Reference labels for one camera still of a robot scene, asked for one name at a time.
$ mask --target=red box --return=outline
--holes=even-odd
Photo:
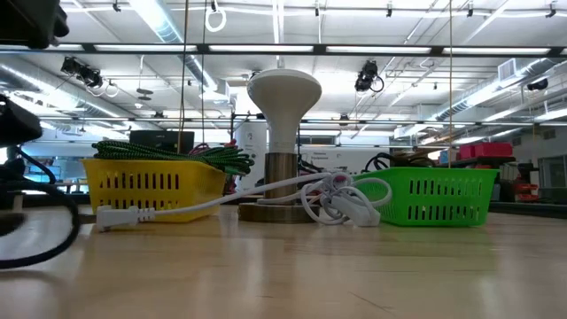
[[[475,156],[475,145],[463,145],[459,148],[459,154],[461,154],[461,160],[474,159]]]
[[[474,147],[475,157],[511,157],[513,154],[510,143],[481,143]]]

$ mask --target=yellow basket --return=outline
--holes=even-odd
[[[102,205],[156,210],[195,206],[221,197],[225,181],[222,171],[188,160],[83,159],[82,164],[94,214]],[[218,209],[158,216],[156,222],[190,222]]]

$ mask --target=ceiling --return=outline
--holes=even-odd
[[[183,30],[184,1],[166,1],[175,24]],[[421,44],[421,45],[509,45],[509,46],[553,46],[565,45],[567,35],[564,26],[567,22],[562,14],[567,10],[567,1],[559,1],[556,9],[559,15],[551,19],[543,16],[518,18],[521,15],[541,15],[549,11],[549,1],[544,0],[475,0],[475,14],[467,18],[458,15],[453,19],[453,36],[450,36],[447,0],[392,0],[392,16],[387,18],[384,9],[388,1],[376,0],[319,0],[319,5],[326,12],[321,18],[322,43],[350,44]],[[454,0],[455,12],[466,12],[468,1]],[[138,13],[130,10],[128,1],[120,1],[121,12],[112,9],[110,0],[62,0],[66,10],[70,34],[61,39],[64,43],[159,43],[159,38]],[[423,17],[430,9],[427,18]],[[488,17],[502,4],[506,10],[499,18]],[[272,0],[218,1],[220,8],[227,8],[226,26],[219,32],[210,32],[204,27],[205,6],[202,1],[190,1],[187,27],[188,43],[274,43]],[[280,43],[318,43],[319,18],[315,17],[315,0],[284,0],[284,11],[290,16],[283,20],[283,32]],[[254,14],[242,11],[254,11]],[[293,16],[294,12],[312,12]],[[220,15],[213,15],[211,24],[217,25]],[[101,74],[112,80],[120,88],[116,97],[103,98],[129,113],[140,117],[149,117],[156,111],[166,116],[177,117],[181,102],[182,83],[191,80],[186,73],[182,81],[183,65],[176,56],[145,56],[140,76],[140,56],[137,55],[74,55],[81,62],[100,69]],[[31,62],[61,79],[66,75],[60,72],[65,55],[61,54],[22,54],[19,57]],[[237,113],[258,109],[245,96],[245,79],[252,71],[277,68],[276,57],[254,55],[211,55],[197,57],[204,69],[212,77],[226,80],[230,92],[237,97],[236,105],[229,103],[203,102],[199,98],[197,85],[185,86],[186,117],[200,117],[201,109],[206,117],[229,117],[232,107]],[[322,85],[322,97],[307,113],[307,117],[337,119],[341,113],[350,118],[380,119],[392,118],[419,119],[419,105],[442,105],[450,98],[450,90],[457,95],[467,88],[497,74],[497,67],[506,58],[395,58],[388,57],[337,57],[337,56],[282,56],[286,68],[296,69],[313,75]],[[376,95],[356,94],[353,84],[357,73],[366,60],[373,59],[383,72],[385,89]],[[421,82],[428,67],[434,71]],[[70,82],[81,86],[75,79]],[[552,79],[550,89],[563,86],[563,77]],[[135,106],[139,96],[136,89],[154,91],[151,101],[143,106]],[[403,98],[400,93],[408,91]],[[500,110],[517,103],[519,89],[509,94],[479,105],[482,108]],[[471,120],[478,119],[475,111],[469,112]],[[175,123],[162,123],[163,128],[175,127]]]

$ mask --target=plastic basket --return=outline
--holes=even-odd
[[[392,167],[358,175],[377,177],[392,187],[392,201],[378,211],[400,226],[478,226],[486,222],[496,169]],[[380,184],[358,186],[370,200],[386,194]]]
[[[93,213],[102,205],[156,210],[194,206],[221,197],[225,180],[222,171],[188,160],[84,159],[82,164]],[[190,222],[218,209],[158,216],[156,222]]]

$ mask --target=white lamp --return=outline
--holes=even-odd
[[[321,84],[300,71],[276,69],[255,75],[248,83],[248,95],[266,117],[269,148],[264,183],[275,183],[297,176],[298,156],[295,136],[301,118],[321,97]],[[281,198],[297,191],[296,185],[266,191],[265,198]],[[303,206],[242,204],[240,219],[250,222],[312,222]]]

